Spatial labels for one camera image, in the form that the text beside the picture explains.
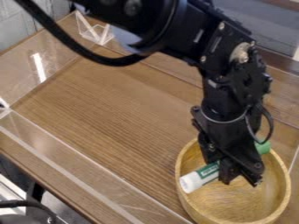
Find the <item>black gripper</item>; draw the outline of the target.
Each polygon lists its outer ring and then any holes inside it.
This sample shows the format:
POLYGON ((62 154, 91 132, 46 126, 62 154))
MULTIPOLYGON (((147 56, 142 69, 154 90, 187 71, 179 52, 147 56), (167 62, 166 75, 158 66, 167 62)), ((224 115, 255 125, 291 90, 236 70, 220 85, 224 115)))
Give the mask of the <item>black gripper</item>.
POLYGON ((192 125, 199 131, 198 142, 206 164, 219 161, 219 181, 228 185, 242 176, 256 187, 263 181, 266 166, 256 144, 264 143, 255 134, 262 124, 260 107, 250 109, 238 119, 220 122, 210 119, 199 106, 191 108, 192 125))

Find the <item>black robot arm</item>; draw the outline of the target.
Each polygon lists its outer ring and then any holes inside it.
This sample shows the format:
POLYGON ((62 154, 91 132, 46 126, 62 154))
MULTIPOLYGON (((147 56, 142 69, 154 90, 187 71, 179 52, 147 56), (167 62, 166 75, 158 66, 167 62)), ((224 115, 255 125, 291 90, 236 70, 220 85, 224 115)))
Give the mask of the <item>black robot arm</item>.
POLYGON ((71 0, 108 23, 130 54, 94 53, 62 29, 34 0, 14 0, 51 35, 82 57, 126 67, 163 53, 199 70, 203 99, 191 108, 207 164, 219 164, 219 181, 243 177, 256 186, 264 163, 258 153, 262 122, 272 116, 263 105, 272 78, 251 31, 215 7, 212 0, 71 0))

